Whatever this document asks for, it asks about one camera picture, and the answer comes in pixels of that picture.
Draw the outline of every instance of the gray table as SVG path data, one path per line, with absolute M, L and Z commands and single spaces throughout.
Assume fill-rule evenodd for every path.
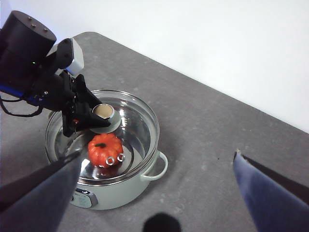
M 232 170 L 233 152 L 309 186 L 309 135 L 255 108 L 169 69 L 104 36 L 76 36 L 90 89 L 117 89 L 156 112 L 166 175 L 133 202 L 114 210 L 69 205 L 59 232 L 138 232 L 158 212 L 176 217 L 183 231 L 255 231 Z M 9 105 L 30 112 L 24 103 Z M 35 118 L 1 112 L 1 184 L 45 165 L 49 111 Z

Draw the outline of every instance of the glass lid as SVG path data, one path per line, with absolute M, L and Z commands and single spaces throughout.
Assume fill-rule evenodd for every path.
M 147 165 L 156 151 L 159 138 L 157 118 L 146 103 L 128 93 L 114 90 L 97 90 L 93 93 L 120 114 L 120 126 L 113 133 L 122 142 L 124 161 L 109 168 L 94 166 L 88 157 L 88 143 L 97 134 L 84 130 L 70 138 L 65 137 L 60 112 L 51 116 L 47 126 L 47 156 L 53 162 L 75 151 L 80 152 L 82 164 L 79 184 L 105 185 L 126 180 Z

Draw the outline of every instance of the cooking pot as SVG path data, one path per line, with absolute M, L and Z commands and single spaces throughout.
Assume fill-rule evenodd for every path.
M 72 152 L 81 153 L 81 173 L 71 204 L 95 210 L 112 209 L 134 200 L 150 181 L 160 179 L 167 170 L 168 160 L 157 150 L 159 123 L 145 102 L 121 91 L 96 90 L 93 93 L 120 114 L 120 126 L 113 133 L 122 141 L 125 160 L 110 168 L 93 166 L 88 159 L 87 144 L 96 134 L 84 130 L 65 137 L 61 112 L 50 116 L 45 149 L 50 162 Z M 164 169 L 152 175 L 158 158 L 164 161 Z

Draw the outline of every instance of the pot rim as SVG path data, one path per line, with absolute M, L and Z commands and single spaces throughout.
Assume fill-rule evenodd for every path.
M 135 175 L 139 174 L 141 172 L 141 170 L 143 170 L 145 167 L 147 167 L 150 163 L 152 163 L 154 161 L 155 158 L 155 154 L 157 152 L 157 147 L 158 147 L 158 141 L 159 141 L 159 136 L 160 136 L 160 127 L 159 127 L 159 121 L 157 119 L 157 116 L 155 114 L 155 112 L 152 110 L 152 108 L 146 103 L 144 102 L 142 99 L 124 92 L 124 91 L 119 91 L 119 90 L 110 90 L 110 89 L 98 89 L 98 90 L 93 90 L 92 93 L 95 94 L 99 94 L 99 93 L 103 93 L 103 92 L 115 92 L 115 93 L 120 93 L 122 95 L 128 96 L 128 97 L 132 97 L 135 98 L 136 100 L 138 100 L 140 103 L 144 104 L 148 110 L 150 111 L 149 116 L 151 117 L 151 119 L 153 120 L 154 123 L 154 127 L 157 131 L 157 137 L 155 138 L 154 141 L 154 145 L 152 147 L 149 148 L 147 154 L 145 155 L 145 158 L 132 170 L 130 170 L 129 172 L 119 175 L 119 176 L 115 176 L 112 178 L 108 178 L 108 179 L 100 179 L 100 180 L 91 180 L 91 179 L 86 179 L 86 178 L 82 178 L 79 177 L 78 180 L 78 184 L 79 185 L 83 185 L 83 186 L 109 186 L 109 185 L 114 185 L 114 184 L 118 184 L 120 182 L 126 181 L 132 177 L 134 177 Z M 46 155 L 48 160 L 51 162 L 50 159 L 50 155 L 48 153 L 48 146 L 47 146 L 47 135 L 48 135 L 48 129 L 50 127 L 50 123 L 53 120 L 53 118 L 55 117 L 55 115 L 59 113 L 59 112 L 54 112 L 48 121 L 47 127 L 46 127 L 46 131 L 45 131 L 45 151 L 46 151 Z

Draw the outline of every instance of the toy pumpkin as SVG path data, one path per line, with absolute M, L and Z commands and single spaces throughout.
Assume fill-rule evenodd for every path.
M 121 140 L 113 133 L 98 134 L 88 143 L 88 156 L 95 166 L 108 168 L 122 162 L 123 154 Z

